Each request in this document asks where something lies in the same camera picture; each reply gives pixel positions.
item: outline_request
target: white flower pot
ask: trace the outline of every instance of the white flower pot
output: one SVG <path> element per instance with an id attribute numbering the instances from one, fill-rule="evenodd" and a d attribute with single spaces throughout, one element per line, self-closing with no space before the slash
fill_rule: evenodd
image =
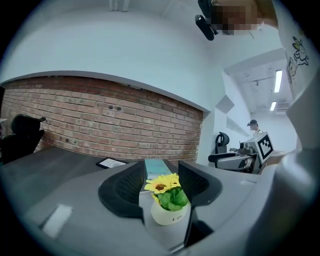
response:
<path id="1" fill-rule="evenodd" d="M 181 210 L 171 211 L 163 209 L 160 204 L 153 201 L 150 211 L 156 223 L 166 226 L 181 221 L 187 213 L 187 206 L 184 206 Z"/>

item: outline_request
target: white ceiling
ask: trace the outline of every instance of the white ceiling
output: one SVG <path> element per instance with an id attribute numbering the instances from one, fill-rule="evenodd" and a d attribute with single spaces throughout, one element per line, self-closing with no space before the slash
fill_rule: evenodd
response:
<path id="1" fill-rule="evenodd" d="M 279 114 L 292 103 L 286 65 L 287 61 L 283 59 L 231 75 L 238 84 L 251 113 L 270 111 L 272 102 L 277 102 L 276 110 L 273 113 Z M 276 71 L 278 70 L 282 70 L 281 87 L 278 93 L 274 93 Z"/>

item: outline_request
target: small potted plant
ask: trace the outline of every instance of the small potted plant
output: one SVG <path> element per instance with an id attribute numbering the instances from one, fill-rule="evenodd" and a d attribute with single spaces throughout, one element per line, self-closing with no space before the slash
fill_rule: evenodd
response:
<path id="1" fill-rule="evenodd" d="M 179 176 L 175 173 L 161 175 L 146 182 L 144 189 L 154 192 L 150 211 L 155 222 L 165 226 L 182 220 L 189 201 L 181 188 Z"/>

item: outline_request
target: black armrest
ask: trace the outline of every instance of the black armrest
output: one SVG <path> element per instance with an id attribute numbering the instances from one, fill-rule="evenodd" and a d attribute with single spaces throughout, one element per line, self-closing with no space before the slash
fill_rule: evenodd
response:
<path id="1" fill-rule="evenodd" d="M 208 161 L 211 163 L 214 163 L 215 166 L 217 166 L 217 162 L 219 159 L 221 158 L 230 158 L 230 157 L 235 157 L 237 156 L 238 153 L 222 153 L 222 154 L 212 154 L 209 155 L 208 157 Z"/>

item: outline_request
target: person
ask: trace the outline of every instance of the person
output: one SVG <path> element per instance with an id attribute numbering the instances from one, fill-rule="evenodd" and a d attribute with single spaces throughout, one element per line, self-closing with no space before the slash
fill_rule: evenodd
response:
<path id="1" fill-rule="evenodd" d="M 236 35 L 239 31 L 259 29 L 263 24 L 278 30 L 293 99 L 286 114 L 298 135 L 297 149 L 318 149 L 320 56 L 308 35 L 279 0 L 209 0 L 209 3 L 211 24 L 224 34 Z M 284 156 L 270 157 L 268 161 L 277 164 Z"/>
<path id="2" fill-rule="evenodd" d="M 246 126 L 250 126 L 250 130 L 254 131 L 253 137 L 258 134 L 263 134 L 264 132 L 259 128 L 258 122 L 255 119 L 252 119 Z"/>

